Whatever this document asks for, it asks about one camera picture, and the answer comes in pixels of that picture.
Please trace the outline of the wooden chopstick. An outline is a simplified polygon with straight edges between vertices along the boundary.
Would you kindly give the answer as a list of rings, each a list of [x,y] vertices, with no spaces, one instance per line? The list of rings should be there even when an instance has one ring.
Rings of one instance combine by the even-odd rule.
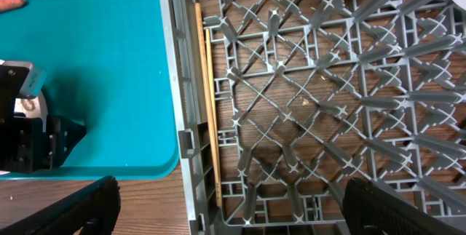
[[[216,118],[216,100],[215,100],[215,86],[214,86],[214,77],[213,77],[213,60],[212,60],[212,48],[211,48],[211,40],[210,40],[210,31],[205,31],[205,45],[206,45],[206,57],[207,57],[207,66],[208,66],[208,79],[209,79],[209,86],[210,86],[210,100],[212,105],[212,112],[213,112],[213,124],[214,124],[214,133],[216,137],[218,137],[218,125],[217,125],[217,118]]]
[[[201,57],[201,68],[202,68],[202,81],[205,93],[205,107],[207,111],[208,118],[208,132],[210,137],[210,150],[212,154],[213,161],[213,171],[214,171],[214,181],[215,181],[215,190],[216,190],[216,205],[222,209],[222,190],[221,190],[221,170],[220,170],[220,160],[219,160],[219,148],[218,148],[218,137],[214,133],[214,124],[213,124],[213,112],[212,105],[210,100],[210,86],[208,79],[208,66],[207,66],[207,57],[206,57],[206,35],[203,28],[202,21],[202,11],[200,3],[194,5],[196,24],[197,24],[197,34],[199,40],[200,48],[200,57]]]

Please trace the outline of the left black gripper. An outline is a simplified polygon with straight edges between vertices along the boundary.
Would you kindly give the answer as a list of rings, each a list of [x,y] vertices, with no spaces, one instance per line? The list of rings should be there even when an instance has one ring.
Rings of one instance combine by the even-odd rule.
[[[40,118],[15,115],[15,100],[34,99],[46,75],[26,61],[1,61],[1,173],[29,174],[61,167],[87,134],[79,123],[48,111],[47,128]]]

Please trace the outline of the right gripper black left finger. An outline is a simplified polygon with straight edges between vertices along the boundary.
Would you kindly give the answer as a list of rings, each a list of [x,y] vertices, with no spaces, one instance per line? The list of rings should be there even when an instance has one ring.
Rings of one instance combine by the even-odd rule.
[[[111,235],[121,210],[119,184],[105,176],[1,230],[11,235]]]

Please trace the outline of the white round plate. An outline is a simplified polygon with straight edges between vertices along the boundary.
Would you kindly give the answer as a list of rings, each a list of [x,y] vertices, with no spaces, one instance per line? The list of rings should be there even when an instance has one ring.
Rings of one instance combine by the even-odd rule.
[[[40,118],[42,120],[42,129],[45,132],[48,108],[43,92],[41,91],[34,99],[17,98],[15,100],[15,115],[26,118]]]

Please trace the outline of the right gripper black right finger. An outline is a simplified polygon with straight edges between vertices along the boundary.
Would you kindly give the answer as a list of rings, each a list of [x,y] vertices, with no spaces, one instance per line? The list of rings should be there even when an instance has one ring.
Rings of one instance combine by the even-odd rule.
[[[342,213],[351,234],[465,235],[360,178],[347,183]]]

